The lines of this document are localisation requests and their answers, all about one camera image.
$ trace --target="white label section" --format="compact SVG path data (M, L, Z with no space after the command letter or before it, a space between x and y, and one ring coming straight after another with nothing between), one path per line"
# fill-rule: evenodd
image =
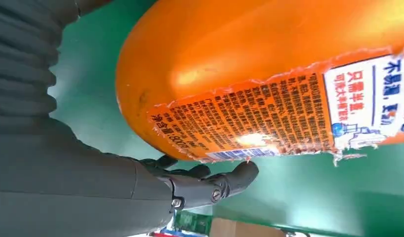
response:
M338 149L372 146L404 130L404 58L368 59L324 78Z
M206 154L216 160L239 160L254 157L272 157L278 155L278 151L268 147L260 147L224 152L211 152Z

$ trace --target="orange bottle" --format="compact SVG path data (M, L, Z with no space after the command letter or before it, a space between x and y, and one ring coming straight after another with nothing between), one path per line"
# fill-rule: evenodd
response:
M404 0L159 0L116 88L135 132L179 159L404 142Z

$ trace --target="barcode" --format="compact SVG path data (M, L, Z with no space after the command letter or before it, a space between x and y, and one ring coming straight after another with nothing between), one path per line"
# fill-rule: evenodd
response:
M226 152L212 152L207 153L208 156L214 159L227 160L227 159L246 159L247 157L270 157L275 153L269 148L251 148L243 150L233 150Z

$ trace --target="paper label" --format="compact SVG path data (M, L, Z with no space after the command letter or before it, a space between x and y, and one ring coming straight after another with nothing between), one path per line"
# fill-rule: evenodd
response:
M404 58L368 59L325 73L335 146L360 148L404 125Z
M156 105L148 121L204 161L370 146L404 132L404 57L361 50Z

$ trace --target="gray robotic arm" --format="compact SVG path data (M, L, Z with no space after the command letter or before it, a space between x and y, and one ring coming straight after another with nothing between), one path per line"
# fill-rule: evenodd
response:
M216 203L256 177L252 162L209 175L170 158L104 154L52 119L63 29L107 0L0 0L0 236L121 237L165 226L175 209Z

